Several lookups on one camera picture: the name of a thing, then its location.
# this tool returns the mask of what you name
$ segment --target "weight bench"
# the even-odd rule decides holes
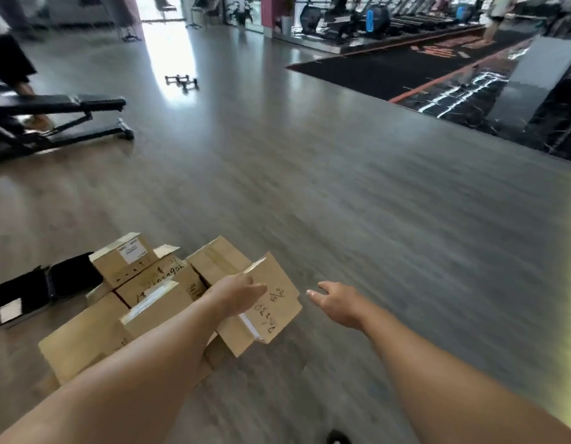
[[[123,134],[127,140],[133,140],[133,131],[119,118],[115,126],[98,128],[92,131],[83,131],[75,134],[58,135],[92,119],[93,112],[122,111],[126,101],[122,97],[111,98],[101,95],[38,95],[38,96],[3,96],[0,95],[0,142],[8,147],[0,149],[0,161],[10,158],[28,156],[40,151],[61,148],[73,143],[106,137],[108,135]],[[25,132],[18,128],[3,126],[8,119],[16,115],[34,115],[38,113],[75,113],[82,112],[81,118],[57,126],[45,133]]]

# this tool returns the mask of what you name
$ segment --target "cardboard pile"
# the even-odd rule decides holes
[[[39,343],[60,385],[188,308],[227,275],[249,273],[268,290],[250,310],[219,325],[200,380],[228,353],[238,357],[255,340],[270,343],[302,309],[298,290],[271,253],[252,263],[221,236],[184,261],[178,250],[153,249],[132,232],[90,255],[104,282],[86,295],[86,310]]]

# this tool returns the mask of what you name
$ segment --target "person's left hand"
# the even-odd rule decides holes
[[[263,283],[253,283],[252,276],[237,274],[226,276],[212,286],[203,298],[213,298],[221,309],[222,317],[244,313],[267,291]]]

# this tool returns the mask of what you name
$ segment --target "white plant pot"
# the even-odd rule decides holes
[[[286,15],[281,16],[281,34],[291,35],[291,27],[294,26],[294,18]]]

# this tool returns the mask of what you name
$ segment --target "bare arm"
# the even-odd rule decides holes
[[[571,443],[571,430],[531,402],[405,327],[355,288],[321,282],[311,301],[334,321],[363,331],[425,444]]]
[[[267,290],[228,276],[187,309],[89,368],[0,436],[0,444],[162,443],[197,382],[214,329]]]

